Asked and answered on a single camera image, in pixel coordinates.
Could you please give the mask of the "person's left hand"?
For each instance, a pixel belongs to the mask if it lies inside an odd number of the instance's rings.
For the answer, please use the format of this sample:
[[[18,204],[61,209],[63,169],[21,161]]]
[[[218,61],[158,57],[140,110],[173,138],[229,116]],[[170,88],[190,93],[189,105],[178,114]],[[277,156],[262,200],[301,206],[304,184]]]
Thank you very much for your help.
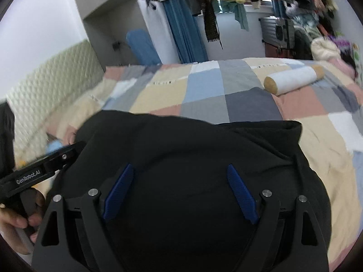
[[[16,253],[22,255],[28,255],[31,252],[22,242],[16,229],[25,229],[28,226],[39,227],[43,218],[44,196],[34,188],[31,189],[31,193],[36,195],[33,202],[35,212],[29,218],[26,219],[9,208],[1,208],[1,236]]]

